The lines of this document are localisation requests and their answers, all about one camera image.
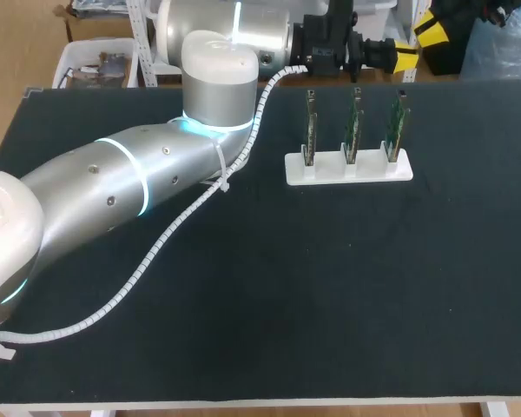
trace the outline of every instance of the glowing blue light ring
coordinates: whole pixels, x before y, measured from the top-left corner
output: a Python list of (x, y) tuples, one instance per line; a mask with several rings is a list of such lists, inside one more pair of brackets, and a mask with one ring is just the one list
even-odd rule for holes
[(12, 298), (14, 298), (19, 293), (19, 291), (21, 291), (22, 288), (25, 287), (26, 283), (27, 283), (27, 279), (21, 283), (21, 285), (19, 286), (19, 288), (16, 291), (14, 291), (8, 297), (6, 297), (0, 304), (4, 304), (4, 303), (8, 302), (9, 300), (11, 300)]
[(185, 114), (185, 111), (183, 111), (183, 117), (186, 119), (193, 121), (195, 123), (199, 123), (204, 129), (212, 130), (216, 133), (230, 133), (230, 132), (237, 132), (238, 130), (244, 130), (245, 128), (248, 128), (253, 124), (254, 118), (248, 121), (247, 123), (240, 124), (239, 126), (208, 126), (207, 124), (203, 124), (199, 122), (198, 120), (195, 120), (192, 117), (189, 117)]
[(232, 28), (232, 43), (237, 43), (237, 36), (240, 34), (241, 2), (235, 3), (234, 27)]
[(95, 140), (95, 142), (105, 142), (105, 143), (109, 143), (110, 145), (116, 146), (129, 159), (129, 161), (131, 162), (131, 165), (133, 165), (133, 168), (135, 169), (135, 172), (136, 172), (137, 176), (139, 177), (139, 180), (141, 181), (141, 185), (142, 185), (142, 208), (141, 208), (141, 211), (139, 212), (138, 216), (142, 215), (148, 206), (148, 184), (147, 184), (147, 175), (145, 174), (145, 171), (143, 170), (141, 164), (135, 159), (133, 154), (131, 152), (129, 152), (129, 150), (125, 146), (123, 146), (121, 143), (119, 143), (113, 139), (103, 137), (101, 139)]

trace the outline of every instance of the screw hole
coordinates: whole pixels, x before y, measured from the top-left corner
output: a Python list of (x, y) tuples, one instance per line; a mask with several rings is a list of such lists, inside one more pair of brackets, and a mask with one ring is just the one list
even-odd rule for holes
[(264, 54), (260, 57), (260, 59), (260, 63), (263, 65), (269, 65), (270, 63), (272, 63), (272, 57), (268, 54)]

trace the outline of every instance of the yellow object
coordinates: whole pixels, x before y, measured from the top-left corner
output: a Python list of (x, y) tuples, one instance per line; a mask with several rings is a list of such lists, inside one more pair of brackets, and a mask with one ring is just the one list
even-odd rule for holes
[[(431, 13), (430, 10), (427, 10), (423, 18), (420, 20), (420, 22), (415, 26), (415, 34), (417, 34), (417, 29), (423, 25), (424, 23), (428, 22), (429, 20), (433, 19), (434, 15)], [(448, 39), (448, 36), (446, 35), (444, 28), (440, 24), (440, 22), (436, 22), (433, 26), (430, 28), (424, 30), (423, 32), (419, 33), (417, 35), (417, 39), (419, 40), (420, 46), (423, 48), (426, 48), (427, 46), (436, 45), (437, 43), (444, 43), (444, 42), (450, 42)]]
[(417, 61), (419, 60), (419, 55), (417, 54), (417, 50), (406, 43), (395, 41), (396, 50), (398, 50), (398, 61), (396, 62), (396, 66), (393, 69), (393, 73), (401, 72), (405, 70), (412, 70), (417, 67)]

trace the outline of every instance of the white stand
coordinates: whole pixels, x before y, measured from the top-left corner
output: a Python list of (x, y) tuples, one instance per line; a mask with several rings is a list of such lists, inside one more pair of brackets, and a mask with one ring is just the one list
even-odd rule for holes
[(346, 163), (343, 143), (338, 151), (315, 153), (312, 167), (305, 165), (302, 153), (287, 154), (285, 160), (289, 185), (392, 182), (413, 178), (405, 150), (399, 150), (397, 162), (388, 162), (384, 143), (380, 144), (380, 149), (359, 150), (355, 164), (351, 165)]

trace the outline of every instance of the white plastic bin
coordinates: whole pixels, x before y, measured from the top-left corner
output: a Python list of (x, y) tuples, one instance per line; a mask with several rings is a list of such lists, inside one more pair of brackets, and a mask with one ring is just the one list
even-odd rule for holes
[(60, 83), (63, 81), (66, 72), (72, 69), (78, 69), (85, 65), (100, 64), (99, 55), (101, 52), (109, 54), (123, 54), (131, 60), (131, 69), (129, 71), (128, 88), (138, 87), (137, 82), (137, 64), (139, 57), (135, 41), (132, 38), (115, 38), (115, 39), (93, 39), (91, 41), (77, 41), (68, 43), (63, 49), (60, 62), (56, 68), (53, 89), (60, 89)]

